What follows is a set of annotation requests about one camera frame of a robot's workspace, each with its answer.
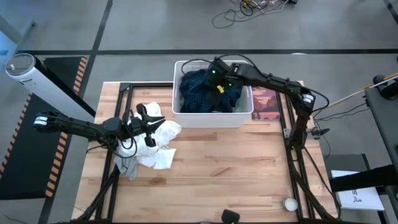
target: white cloth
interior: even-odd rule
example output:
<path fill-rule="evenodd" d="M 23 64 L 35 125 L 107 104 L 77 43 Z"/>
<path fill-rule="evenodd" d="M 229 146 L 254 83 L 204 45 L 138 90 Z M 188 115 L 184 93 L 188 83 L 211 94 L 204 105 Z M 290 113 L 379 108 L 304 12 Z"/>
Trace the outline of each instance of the white cloth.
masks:
<path fill-rule="evenodd" d="M 145 105 L 149 116 L 162 116 L 160 106 L 156 102 Z M 136 113 L 134 116 L 141 119 L 141 115 Z M 121 173 L 125 173 L 126 177 L 133 180 L 137 175 L 137 164 L 142 164 L 154 169 L 169 169 L 172 166 L 173 157 L 176 149 L 170 149 L 167 145 L 181 132 L 181 125 L 174 121 L 165 121 L 160 127 L 152 134 L 155 139 L 156 146 L 148 147 L 145 144 L 146 134 L 141 134 L 134 137 L 137 142 L 137 153 L 134 157 L 122 159 L 115 156 L 114 161 Z M 131 139 L 123 141 L 123 145 L 129 147 Z M 125 149 L 119 141 L 118 153 L 121 156 L 127 157 L 134 154 L 136 146 L 133 145 L 131 149 Z"/>

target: navy blue cloth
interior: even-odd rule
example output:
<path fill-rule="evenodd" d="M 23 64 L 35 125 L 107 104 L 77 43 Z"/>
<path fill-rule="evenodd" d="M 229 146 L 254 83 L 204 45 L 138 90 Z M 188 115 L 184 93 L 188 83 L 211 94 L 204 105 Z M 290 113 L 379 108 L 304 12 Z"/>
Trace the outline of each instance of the navy blue cloth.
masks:
<path fill-rule="evenodd" d="M 241 97 L 241 86 L 228 85 L 224 93 L 205 85 L 206 70 L 186 73 L 181 80 L 180 93 L 183 98 L 181 113 L 232 113 Z M 217 96 L 217 103 L 211 102 Z"/>

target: wooden tabletop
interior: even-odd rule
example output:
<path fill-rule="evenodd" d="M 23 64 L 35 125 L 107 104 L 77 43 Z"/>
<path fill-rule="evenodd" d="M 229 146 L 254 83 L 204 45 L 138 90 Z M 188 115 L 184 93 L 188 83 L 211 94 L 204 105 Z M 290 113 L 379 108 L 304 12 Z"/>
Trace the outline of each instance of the wooden tabletop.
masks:
<path fill-rule="evenodd" d="M 118 82 L 103 84 L 95 123 L 114 116 L 118 90 Z M 138 103 L 153 101 L 167 120 L 178 122 L 172 113 L 171 88 L 135 88 L 131 108 L 135 112 Z M 98 143 L 91 142 L 89 147 L 95 145 Z M 241 222 L 297 221 L 295 212 L 282 207 L 283 199 L 292 197 L 292 188 L 279 120 L 249 119 L 239 129 L 182 129 L 169 146 L 177 149 L 171 169 L 139 165 L 135 180 L 120 175 L 113 222 L 220 222 L 224 209 L 238 212 Z M 318 141 L 308 139 L 306 147 L 327 180 Z M 81 215 L 79 209 L 85 210 L 98 193 L 105 157 L 104 149 L 86 155 L 73 218 Z M 311 191 L 336 216 L 332 197 L 305 153 L 303 158 Z M 301 191 L 300 197 L 307 214 Z"/>

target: black floor mat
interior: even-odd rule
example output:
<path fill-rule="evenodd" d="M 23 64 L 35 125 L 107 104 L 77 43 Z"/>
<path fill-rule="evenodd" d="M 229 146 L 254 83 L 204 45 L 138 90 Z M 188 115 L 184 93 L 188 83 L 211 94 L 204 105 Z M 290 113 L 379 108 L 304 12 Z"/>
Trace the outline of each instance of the black floor mat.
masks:
<path fill-rule="evenodd" d="M 84 73 L 78 70 L 86 62 L 84 57 L 66 57 L 47 58 L 44 64 L 81 96 L 76 82 L 80 87 Z M 52 197 L 56 191 L 71 136 L 36 132 L 32 125 L 41 111 L 56 109 L 34 94 L 28 96 L 0 167 L 0 200 Z"/>

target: gray floor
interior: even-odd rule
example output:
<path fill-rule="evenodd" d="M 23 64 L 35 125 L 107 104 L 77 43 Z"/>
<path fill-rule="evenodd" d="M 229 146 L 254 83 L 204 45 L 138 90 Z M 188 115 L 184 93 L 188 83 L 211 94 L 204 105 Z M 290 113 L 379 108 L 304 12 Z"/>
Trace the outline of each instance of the gray floor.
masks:
<path fill-rule="evenodd" d="M 398 9 L 398 1 L 391 1 Z M 37 22 L 21 50 L 91 50 L 105 5 L 106 0 L 5 0 L 0 2 L 0 14 L 16 27 L 30 17 Z M 300 0 L 296 6 L 286 6 L 283 12 L 215 29 L 211 18 L 233 7 L 228 0 L 114 0 L 99 49 L 398 48 L 398 26 L 383 0 Z M 222 19 L 216 22 L 219 26 L 227 24 Z M 0 36 L 0 50 L 7 50 L 7 45 L 4 36 Z M 303 80 L 331 101 L 368 84 L 377 74 L 391 75 L 398 70 L 394 54 L 248 56 L 264 72 Z M 84 100 L 96 108 L 104 81 L 172 80 L 176 61 L 197 57 L 211 59 L 214 55 L 97 56 Z M 2 157 L 27 91 L 3 71 L 0 73 Z M 361 97 L 329 109 L 320 117 L 348 110 L 362 103 Z M 319 98 L 317 106 L 322 104 Z M 331 128 L 327 138 L 332 154 L 365 153 L 371 167 L 390 163 L 370 112 L 322 125 Z M 327 154 L 323 139 L 321 145 Z M 71 217 L 86 147 L 85 139 L 73 137 L 49 223 Z M 43 200 L 3 201 L 0 214 L 33 224 L 37 223 L 42 204 Z M 397 223 L 389 213 L 391 222 Z M 375 222 L 374 215 L 355 211 L 345 211 L 343 218 Z M 15 222 L 0 215 L 0 223 Z"/>

